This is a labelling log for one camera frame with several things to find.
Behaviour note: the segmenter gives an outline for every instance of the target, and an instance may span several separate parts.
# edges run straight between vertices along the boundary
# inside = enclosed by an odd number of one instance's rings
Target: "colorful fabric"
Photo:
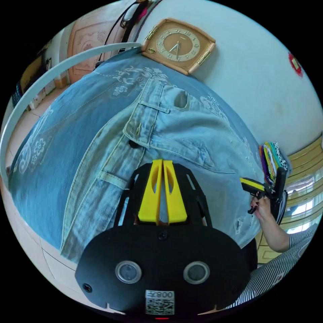
[[[267,151],[267,156],[268,156],[268,162],[270,163],[271,165],[271,169],[273,171],[273,177],[272,179],[275,179],[276,178],[276,175],[277,175],[277,167],[275,165],[275,161],[274,161],[274,158],[273,158],[273,154],[270,150],[270,147],[268,147],[267,145],[264,145],[264,148],[266,149]]]
[[[275,179],[275,172],[274,172],[274,168],[272,166],[272,163],[271,163],[271,160],[270,160],[270,157],[268,155],[268,151],[266,149],[266,147],[264,146],[263,147],[263,152],[264,152],[264,155],[265,155],[265,160],[266,160],[266,164],[267,164],[267,167],[268,167],[268,171],[269,171],[269,174],[270,174],[270,178],[272,180]]]
[[[270,178],[267,162],[266,162],[264,151],[263,151],[263,146],[260,146],[260,151],[261,151],[261,162],[263,165],[263,172],[265,174],[265,180],[268,184],[273,184],[274,182]]]
[[[275,149],[273,143],[270,142],[269,145],[270,145],[270,149],[271,149],[271,151],[272,151],[272,153],[274,155],[275,161],[277,163],[277,168],[282,167],[282,164],[281,164],[281,162],[280,162],[280,160],[279,160],[279,158],[277,156],[276,149]]]
[[[279,161],[281,162],[281,164],[282,164],[282,167],[284,168],[284,170],[288,170],[288,167],[287,167],[287,163],[286,163],[286,161],[283,159],[283,157],[281,156],[281,154],[280,154],[280,150],[279,150],[279,146],[278,146],[278,142],[277,141],[275,141],[274,143],[274,147],[275,147],[275,150],[276,150],[276,153],[277,153],[277,156],[278,156],[278,158],[279,158]]]
[[[279,152],[280,152],[280,155],[282,156],[282,158],[285,160],[286,164],[287,164],[287,176],[289,176],[289,174],[293,171],[293,166],[288,158],[288,156],[284,153],[284,151],[279,148]]]
[[[259,156],[260,156],[260,161],[261,161],[261,165],[262,165],[262,169],[263,169],[263,173],[264,173],[264,179],[266,180],[267,174],[266,174],[266,163],[265,160],[263,158],[262,155],[262,146],[259,146]]]

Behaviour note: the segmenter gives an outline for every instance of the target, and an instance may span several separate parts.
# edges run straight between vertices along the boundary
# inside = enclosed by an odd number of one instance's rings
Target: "yellow bracket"
[[[187,213],[171,160],[154,160],[145,188],[138,218],[141,222],[159,223],[160,193],[164,171],[168,224],[185,222]]]
[[[164,160],[164,177],[168,224],[185,222],[187,213],[171,160]]]
[[[141,222],[159,223],[160,192],[162,188],[163,160],[152,162],[148,182],[142,198],[138,218]]]

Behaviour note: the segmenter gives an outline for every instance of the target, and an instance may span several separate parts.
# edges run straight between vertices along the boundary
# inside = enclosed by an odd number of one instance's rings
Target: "label sticker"
[[[277,277],[276,277],[276,279],[275,279],[275,281],[273,283],[273,286],[276,285],[278,282],[280,282],[282,280],[282,278],[284,277],[284,275],[285,275],[285,272],[277,275]]]
[[[174,315],[175,293],[173,291],[146,290],[146,314]]]
[[[292,68],[295,70],[298,76],[303,77],[303,71],[301,66],[299,65],[297,59],[293,56],[292,53],[288,53],[288,59],[290,64],[292,65]]]

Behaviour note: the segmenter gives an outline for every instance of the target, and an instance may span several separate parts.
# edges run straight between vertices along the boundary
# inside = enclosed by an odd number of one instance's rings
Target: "tiled floor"
[[[64,90],[56,89],[48,95],[40,106],[32,111],[25,112],[19,120],[12,137],[10,139],[6,166],[10,166],[14,155],[18,151],[22,141],[27,136],[31,128],[38,121],[40,116],[46,111],[54,99]],[[18,210],[13,204],[8,190],[4,187],[0,179],[1,195],[7,212],[11,227],[15,233],[24,252],[35,265],[35,267],[51,282],[57,289],[68,297],[94,308],[98,308],[85,297],[74,277],[76,264],[66,260],[59,255],[59,251],[40,238],[20,217]],[[105,309],[109,312],[117,312],[110,308]]]

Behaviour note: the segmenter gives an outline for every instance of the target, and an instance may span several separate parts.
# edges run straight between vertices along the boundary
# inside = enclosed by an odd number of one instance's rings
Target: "white bed frame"
[[[79,64],[93,56],[99,55],[101,53],[106,53],[109,51],[119,50],[121,48],[134,48],[141,47],[140,43],[129,42],[129,43],[116,43],[109,44],[105,46],[99,46],[95,48],[88,49],[82,53],[76,54],[56,66],[52,67],[49,71],[43,74],[22,96],[15,108],[13,109],[5,127],[0,141],[0,174],[3,183],[7,189],[8,187],[8,175],[6,172],[6,153],[11,135],[18,123],[21,115],[26,110],[28,104],[33,100],[33,98],[54,78],[58,77],[61,73],[68,70],[72,66]]]

